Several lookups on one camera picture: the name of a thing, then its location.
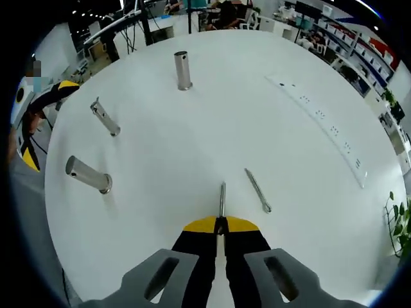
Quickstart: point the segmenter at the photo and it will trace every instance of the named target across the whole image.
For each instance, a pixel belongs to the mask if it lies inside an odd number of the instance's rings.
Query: desk
[[[188,34],[188,16],[186,14],[182,15],[171,15],[168,18],[161,18],[156,17],[154,19],[148,20],[148,25],[150,27],[150,31],[154,32],[160,29],[167,29],[168,36],[171,37],[179,37],[181,35]],[[131,42],[133,43],[133,37],[135,37],[135,44],[134,48],[139,50],[146,46],[146,40],[144,37],[144,33],[142,29],[136,24],[136,26],[130,26],[127,28],[127,34],[130,38]],[[192,33],[198,32],[198,14],[192,13],[191,14],[191,31]],[[128,55],[127,52],[127,43],[124,39],[123,35],[119,32],[113,39],[114,44],[116,45],[116,49],[120,59],[126,57]]]
[[[259,16],[261,31],[272,32],[279,37],[284,37],[287,40],[294,42],[298,34],[298,28],[287,24],[284,21],[277,21],[272,18]]]
[[[365,102],[370,106],[371,110],[375,113],[377,117],[379,117],[381,114],[385,113],[387,111],[385,102],[381,98],[381,96],[375,91],[374,86],[372,83],[368,80],[367,77],[365,77],[364,73],[361,72],[355,65],[353,65],[348,59],[344,58],[343,56],[339,55],[336,53],[337,59],[334,60],[334,62],[331,64],[331,67],[335,68],[337,63],[341,60],[343,63],[352,68],[368,86],[369,86],[369,91],[367,94],[364,96]]]
[[[180,50],[189,55],[188,91],[177,89],[173,54]],[[336,124],[367,164],[364,189],[318,125],[265,78],[273,73],[291,75],[338,114]],[[115,138],[90,111],[97,96],[121,127]],[[111,192],[101,195],[68,177],[71,155],[110,173]],[[263,212],[244,167],[273,206],[271,214]],[[108,296],[128,270],[171,248],[185,225],[217,215],[222,181],[226,215],[257,224],[272,248],[285,249],[318,274],[327,292],[347,299],[374,280],[386,247],[381,213],[389,192],[405,201],[401,168],[380,122],[321,59],[262,31],[165,40],[93,76],[55,123],[47,217],[80,298]],[[209,306],[232,307],[219,260]]]
[[[402,133],[401,127],[397,125],[396,120],[392,116],[389,108],[389,103],[381,98],[377,91],[375,91],[374,86],[368,80],[368,78],[365,77],[364,74],[359,69],[357,69],[348,59],[342,57],[338,53],[336,55],[337,59],[331,64],[332,67],[335,67],[336,63],[339,60],[343,61],[343,63],[352,68],[358,74],[358,76],[370,87],[370,90],[364,97],[364,101],[367,105],[370,106],[374,114],[379,117],[386,112],[388,113],[392,121],[392,131],[390,132],[389,130],[387,130],[387,128],[385,128],[385,130],[390,136],[392,145],[396,148],[396,154],[398,156],[399,164],[401,166],[403,174],[407,173],[408,170],[411,169],[411,160],[410,156],[408,155],[408,152],[411,150],[410,141],[406,139],[406,137]]]

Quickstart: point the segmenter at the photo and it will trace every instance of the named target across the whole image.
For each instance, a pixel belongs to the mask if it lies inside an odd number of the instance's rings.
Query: thin metal rod
[[[83,182],[102,194],[107,194],[112,187],[111,176],[94,170],[75,156],[70,156],[66,164],[66,174]]]
[[[225,215],[225,182],[221,185],[220,190],[220,217]]]
[[[96,98],[96,101],[91,104],[90,108],[93,114],[97,116],[101,123],[103,123],[106,129],[110,132],[111,136],[115,137],[120,133],[120,127],[106,113],[103,106],[98,101],[98,97]]]
[[[245,170],[245,172],[246,172],[246,174],[247,174],[247,176],[248,176],[248,178],[249,178],[249,180],[250,180],[250,182],[251,182],[254,190],[256,191],[256,193],[257,193],[257,195],[258,195],[258,198],[259,198],[261,204],[263,205],[263,210],[264,210],[267,214],[271,213],[272,207],[271,207],[270,204],[268,204],[267,200],[265,199],[264,194],[263,194],[263,192],[261,191],[261,188],[259,188],[259,185],[257,184],[257,181],[256,181],[256,179],[254,178],[254,175],[252,175],[251,171],[248,170],[247,168],[245,168],[244,170]]]

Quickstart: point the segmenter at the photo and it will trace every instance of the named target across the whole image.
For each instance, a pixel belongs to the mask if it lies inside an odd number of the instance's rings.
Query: person
[[[164,7],[165,15],[174,15],[180,11],[180,6],[182,6],[182,1],[179,0],[166,0],[166,6]]]
[[[226,0],[224,2],[217,1],[213,3],[211,8],[219,8],[220,14],[219,18],[216,21],[209,21],[209,24],[205,27],[206,31],[234,29],[240,21],[237,18],[236,7],[229,0]]]
[[[291,3],[288,1],[284,2],[284,5],[280,6],[278,9],[280,16],[284,19],[291,19],[294,20],[297,14],[295,13],[294,8],[292,7]]]
[[[297,40],[297,44],[302,46],[303,48],[310,50],[317,48],[317,44],[325,44],[325,40],[321,37],[318,33],[314,33],[312,35],[308,35],[307,37],[303,37]]]

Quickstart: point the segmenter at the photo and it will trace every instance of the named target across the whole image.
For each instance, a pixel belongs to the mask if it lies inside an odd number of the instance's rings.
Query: office chair
[[[246,23],[241,23],[238,27],[239,29],[242,30],[257,30],[257,27],[259,26],[258,22],[258,13],[254,10],[251,10],[251,13],[249,14],[249,18],[247,18]]]

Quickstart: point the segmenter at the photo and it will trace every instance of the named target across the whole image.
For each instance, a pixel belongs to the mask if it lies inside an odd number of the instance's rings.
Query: box
[[[377,59],[374,59],[371,65],[377,70],[377,72],[379,69],[381,69],[381,64],[379,63],[379,61],[377,61]]]
[[[360,33],[360,36],[361,36],[361,39],[362,39],[364,42],[368,43],[368,42],[370,41],[370,37],[369,37],[368,35],[366,35],[366,34],[364,34],[364,33]]]
[[[385,51],[385,53],[384,53],[384,61],[385,61],[388,65],[390,65],[390,64],[392,63],[392,61],[394,61],[394,57],[393,57],[388,51]]]
[[[342,39],[344,37],[344,33],[341,32],[340,30],[336,30],[335,36],[338,37],[339,39]]]
[[[360,44],[356,44],[355,45],[355,50],[360,54],[360,55],[362,55],[362,53],[364,52],[364,47],[362,47],[362,45],[360,45]]]
[[[330,25],[330,24],[327,27],[327,31],[332,33],[332,34],[335,34],[336,30],[337,29],[334,26]]]
[[[330,40],[330,41],[328,42],[328,47],[329,47],[330,49],[332,49],[333,51],[335,51],[335,50],[337,49],[337,47],[338,47],[338,44],[335,43],[335,42],[333,42],[332,40]]]
[[[377,79],[375,79],[373,74],[369,74],[367,79],[371,82],[372,85],[374,85],[374,83],[377,81]]]
[[[346,42],[349,46],[351,46],[354,40],[346,34],[344,37],[344,42]]]
[[[323,21],[322,19],[319,20],[319,27],[323,28],[323,29],[327,29],[327,23],[325,21]]]
[[[364,53],[364,59],[366,59],[366,61],[368,61],[368,62],[372,62],[372,60],[374,60],[374,57],[368,52],[368,51],[366,51],[365,53]]]
[[[390,74],[384,68],[381,69],[380,75],[384,80],[387,80],[390,76]]]
[[[331,15],[333,14],[333,8],[328,5],[324,5],[322,7],[322,14],[324,16],[331,17]]]
[[[375,84],[374,89],[379,95],[383,95],[384,88],[378,82]]]

